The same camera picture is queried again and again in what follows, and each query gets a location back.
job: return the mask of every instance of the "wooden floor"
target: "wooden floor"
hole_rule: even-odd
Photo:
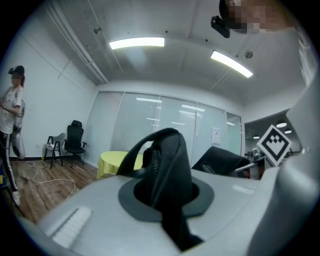
[[[43,166],[42,161],[35,161],[35,163]],[[54,160],[52,169],[50,169],[50,161],[47,160],[45,163],[47,167],[38,168],[39,173],[34,179],[38,182],[54,179],[73,180],[75,182],[73,195],[97,180],[97,169],[88,164],[82,166],[80,162],[75,161],[71,168],[71,161],[64,159],[62,167],[60,161]],[[21,178],[32,180],[37,172],[35,168],[27,166],[25,161],[12,161],[11,166],[21,195],[20,210],[33,223],[63,202],[74,189],[74,183],[67,180],[38,184]]]

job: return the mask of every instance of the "person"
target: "person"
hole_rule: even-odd
[[[304,29],[278,0],[221,0],[226,3],[227,20],[239,25],[240,33],[257,31],[272,33],[285,29],[297,32],[302,76],[306,86],[310,85],[318,70],[315,50]]]
[[[9,88],[0,99],[0,157],[2,166],[9,178],[12,198],[17,206],[20,206],[20,194],[10,164],[10,135],[13,133],[15,116],[19,114],[24,95],[25,68],[21,65],[11,68],[12,87]]]

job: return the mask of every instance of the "black office chair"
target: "black office chair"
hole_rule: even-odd
[[[64,149],[72,154],[71,168],[73,167],[74,160],[77,159],[78,155],[85,152],[86,142],[83,143],[81,147],[81,139],[84,134],[84,129],[82,129],[82,123],[74,120],[71,125],[67,128],[67,139],[64,140]]]

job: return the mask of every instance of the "ceiling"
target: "ceiling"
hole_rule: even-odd
[[[219,0],[58,0],[73,31],[109,80],[153,79],[189,83],[217,93],[255,95],[303,84],[297,35],[291,31],[222,37],[211,28]],[[93,30],[102,28],[96,35]],[[111,50],[108,42],[165,37],[165,47]],[[240,62],[249,79],[210,58],[213,50]],[[252,59],[244,57],[253,52]]]
[[[271,125],[276,126],[277,122],[279,120],[284,120],[287,123],[286,127],[279,128],[280,131],[282,131],[284,133],[285,130],[289,128],[290,130],[292,130],[292,133],[290,133],[290,136],[291,137],[297,136],[293,126],[291,125],[290,121],[288,120],[288,118],[286,116],[286,113],[283,112],[280,114],[269,116],[267,118],[264,118],[264,119],[261,119],[258,121],[246,123],[245,124],[245,138],[246,138],[246,140],[252,140],[255,135],[258,135],[261,138],[266,133],[268,128]]]

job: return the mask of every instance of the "black pants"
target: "black pants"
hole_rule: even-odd
[[[6,175],[10,180],[12,191],[17,191],[18,187],[10,164],[10,134],[0,131],[0,142],[0,158],[2,159],[3,168],[5,169]]]

